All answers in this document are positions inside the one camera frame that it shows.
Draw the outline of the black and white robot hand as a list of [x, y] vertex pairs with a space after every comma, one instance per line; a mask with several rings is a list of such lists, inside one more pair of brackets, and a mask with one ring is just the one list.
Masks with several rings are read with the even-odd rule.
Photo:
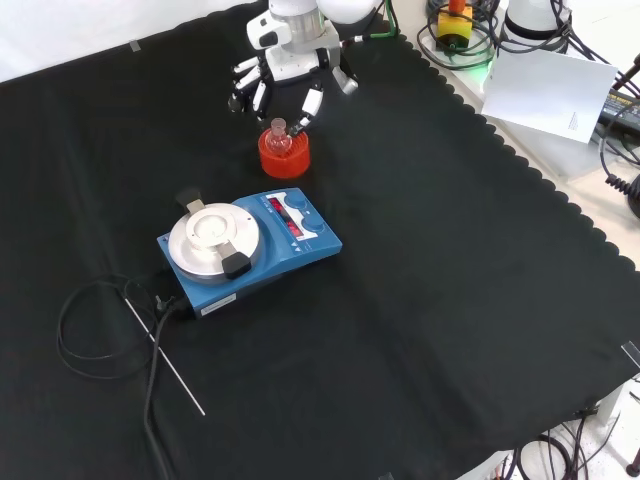
[[346, 95], [359, 86], [340, 48], [293, 53], [279, 46], [270, 47], [232, 68], [234, 82], [228, 100], [229, 110], [235, 113], [250, 110], [262, 121], [266, 118], [273, 88], [310, 80], [300, 116], [287, 128], [289, 136], [297, 137], [307, 130], [322, 105], [324, 87], [320, 74], [323, 71], [332, 73]]

